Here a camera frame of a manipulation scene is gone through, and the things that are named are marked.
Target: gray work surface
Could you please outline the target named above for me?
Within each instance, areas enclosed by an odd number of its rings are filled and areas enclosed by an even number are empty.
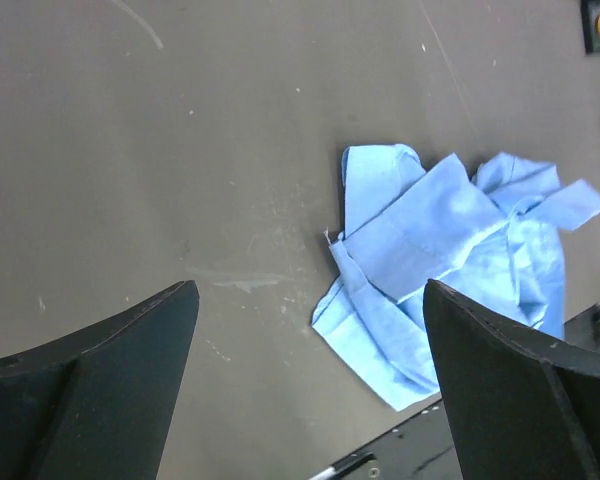
[[[308,326],[340,155],[505,150],[600,191],[578,3],[0,1],[0,356],[193,278],[160,480],[308,477],[404,420]],[[600,217],[563,239],[571,316]]]

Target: crumpled blue fabric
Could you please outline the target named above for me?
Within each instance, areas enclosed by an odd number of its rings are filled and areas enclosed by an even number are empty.
[[[426,172],[406,145],[347,149],[340,270],[312,326],[395,410],[439,390],[422,313],[441,279],[486,307],[563,337],[565,270],[558,228],[600,213],[585,181],[501,153],[473,179],[456,155]]]

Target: black object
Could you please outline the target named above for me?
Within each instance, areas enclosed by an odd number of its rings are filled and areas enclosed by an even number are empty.
[[[600,355],[429,281],[424,313],[465,478],[600,478]]]
[[[329,479],[462,478],[442,401],[430,405],[332,465]]]
[[[600,303],[568,321],[565,338],[570,345],[600,353]],[[368,478],[369,458],[383,480],[462,478],[442,401],[335,462],[332,477],[327,478]]]
[[[600,16],[600,0],[581,0],[582,27],[587,53],[600,53],[600,35],[597,21]]]
[[[181,282],[0,359],[0,480],[154,479],[197,313]]]

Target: scratch mark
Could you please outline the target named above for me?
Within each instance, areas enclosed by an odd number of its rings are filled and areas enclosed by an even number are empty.
[[[206,279],[217,287],[236,287],[247,293],[251,293],[254,288],[270,287],[291,280],[290,277],[276,273],[218,272],[195,267],[187,267],[187,271]]]
[[[451,80],[453,81],[456,91],[458,92],[458,97],[460,98],[460,103],[462,104],[464,113],[467,116],[469,125],[471,126],[471,129],[473,130],[474,136],[476,137],[476,141],[478,142],[478,147],[480,148],[480,139],[478,136],[478,129],[476,128],[476,124],[473,121],[473,116],[471,115],[471,111],[469,110],[467,101],[466,101],[464,95],[462,94],[462,89],[460,88],[460,84],[458,82],[458,78],[457,78],[457,74],[456,74],[456,68],[453,66],[453,63],[451,63],[451,59],[449,58],[449,55],[447,55],[447,51],[444,48],[444,45],[442,44],[442,40],[440,40],[440,36],[438,35],[438,32],[437,32],[436,28],[433,26],[433,22],[431,21],[431,18],[429,17],[429,14],[427,13],[427,9],[424,6],[424,2],[422,0],[418,0],[418,4],[420,5],[420,10],[422,10],[424,18],[427,20],[427,23],[429,24],[429,28],[431,28],[431,31],[433,32],[433,36],[436,39],[438,48],[440,49],[440,53],[442,53],[442,58],[444,58],[444,62],[447,64],[447,68],[449,69],[449,73],[451,75]]]
[[[411,475],[409,475],[408,478],[415,478],[416,475],[418,475],[420,472],[422,472],[423,470],[426,470],[427,467],[429,465],[431,465],[432,463],[434,463],[436,460],[438,460],[440,457],[446,455],[447,453],[449,453],[451,450],[453,450],[453,445],[445,448],[444,450],[442,450],[440,453],[426,459],[424,462],[422,462],[420,465],[418,465],[412,472]]]
[[[255,241],[256,238],[258,238],[260,235],[258,235],[257,233],[251,237],[251,241],[249,242],[249,245],[247,246],[247,253],[249,253],[251,251],[251,246],[253,245],[253,242]]]
[[[260,322],[260,325],[262,325],[262,327],[264,328],[264,322],[262,321],[262,315],[260,315],[260,309],[258,307],[256,308],[256,313],[258,314],[258,322]]]
[[[213,350],[215,352],[216,355],[218,355],[220,358],[222,358],[225,362],[229,363],[231,361],[231,359],[229,357],[225,357],[224,355],[222,355],[218,349],[216,348],[216,346],[213,344],[213,342],[211,342],[210,340],[207,340],[207,343],[209,344],[209,346],[211,347],[211,350]]]
[[[142,18],[136,12],[131,10],[131,7],[129,7],[129,5],[124,3],[122,0],[111,0],[111,3],[113,3],[116,7],[118,7],[123,12],[127,13],[131,18],[133,18],[136,22],[138,22],[138,24],[142,28],[144,28],[144,30],[151,36],[151,38],[153,39],[153,41],[156,44],[156,47],[158,47],[158,50],[162,50],[164,48],[164,45],[162,45],[160,38],[158,37],[156,32],[153,30],[153,28],[151,28],[151,25],[149,25],[144,18]]]

